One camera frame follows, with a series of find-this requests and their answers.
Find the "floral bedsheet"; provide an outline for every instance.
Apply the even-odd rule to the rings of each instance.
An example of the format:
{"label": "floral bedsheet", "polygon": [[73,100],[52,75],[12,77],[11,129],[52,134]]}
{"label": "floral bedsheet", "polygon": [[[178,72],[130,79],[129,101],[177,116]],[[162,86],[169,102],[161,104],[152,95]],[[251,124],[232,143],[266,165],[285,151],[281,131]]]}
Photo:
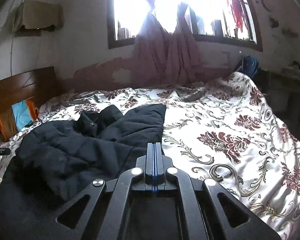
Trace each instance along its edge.
{"label": "floral bedsheet", "polygon": [[[282,239],[300,235],[300,142],[247,76],[233,73],[191,87],[94,91],[54,100],[63,103],[42,106],[41,120],[7,143],[11,155],[42,122],[77,120],[83,110],[101,111],[111,104],[123,114],[140,105],[164,104],[162,149],[175,167],[196,179],[217,180]],[[11,157],[0,159],[0,182]]]}

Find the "triangular cutout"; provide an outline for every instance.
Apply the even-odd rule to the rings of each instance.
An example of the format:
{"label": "triangular cutout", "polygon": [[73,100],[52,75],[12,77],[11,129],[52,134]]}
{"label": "triangular cutout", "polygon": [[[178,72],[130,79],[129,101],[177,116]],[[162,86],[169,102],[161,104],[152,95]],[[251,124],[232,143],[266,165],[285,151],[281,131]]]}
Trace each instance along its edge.
{"label": "triangular cutout", "polygon": [[84,195],[82,198],[80,198],[73,206],[71,206],[57,218],[58,223],[70,229],[75,229],[84,209],[89,202],[89,199],[89,195]]}
{"label": "triangular cutout", "polygon": [[238,208],[224,193],[218,193],[217,197],[232,228],[248,222],[249,216]]}

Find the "black jacket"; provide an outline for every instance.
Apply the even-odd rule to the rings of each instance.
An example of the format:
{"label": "black jacket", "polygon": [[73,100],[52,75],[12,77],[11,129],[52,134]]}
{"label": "black jacket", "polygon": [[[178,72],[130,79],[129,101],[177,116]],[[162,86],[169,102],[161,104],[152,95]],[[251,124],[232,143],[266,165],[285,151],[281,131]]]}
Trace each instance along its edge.
{"label": "black jacket", "polygon": [[117,178],[161,142],[166,106],[115,106],[82,112],[77,121],[51,121],[27,134],[0,185],[0,220],[7,231],[28,231],[96,178]]}

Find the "window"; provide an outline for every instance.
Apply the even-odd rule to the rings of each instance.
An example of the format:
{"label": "window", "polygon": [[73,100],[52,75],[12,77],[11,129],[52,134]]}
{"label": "window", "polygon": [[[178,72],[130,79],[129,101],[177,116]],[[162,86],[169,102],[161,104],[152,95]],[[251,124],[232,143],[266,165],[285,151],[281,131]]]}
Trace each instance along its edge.
{"label": "window", "polygon": [[[188,4],[185,19],[196,41],[217,42],[262,51],[258,21],[251,0],[155,0],[156,16],[173,33],[180,2]],[[150,10],[146,0],[109,0],[108,43],[116,48],[134,43]]]}

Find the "wooden headboard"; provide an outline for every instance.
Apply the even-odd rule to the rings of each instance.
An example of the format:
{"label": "wooden headboard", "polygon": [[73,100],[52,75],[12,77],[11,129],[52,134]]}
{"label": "wooden headboard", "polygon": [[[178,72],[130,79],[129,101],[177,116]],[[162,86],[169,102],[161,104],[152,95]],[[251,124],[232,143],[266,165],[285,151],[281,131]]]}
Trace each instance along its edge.
{"label": "wooden headboard", "polygon": [[54,67],[31,70],[0,80],[0,113],[24,99],[31,99],[35,106],[61,94]]}

